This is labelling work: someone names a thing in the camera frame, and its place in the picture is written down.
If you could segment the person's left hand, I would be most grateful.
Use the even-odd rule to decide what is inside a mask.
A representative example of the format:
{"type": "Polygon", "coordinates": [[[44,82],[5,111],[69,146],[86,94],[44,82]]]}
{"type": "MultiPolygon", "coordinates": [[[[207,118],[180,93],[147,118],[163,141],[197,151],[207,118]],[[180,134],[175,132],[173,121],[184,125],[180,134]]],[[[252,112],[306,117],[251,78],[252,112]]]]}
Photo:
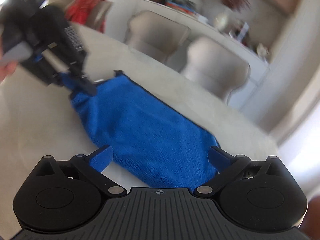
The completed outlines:
{"type": "Polygon", "coordinates": [[[3,82],[8,76],[14,74],[17,68],[18,62],[11,61],[8,64],[1,66],[0,68],[0,82],[3,82]]]}

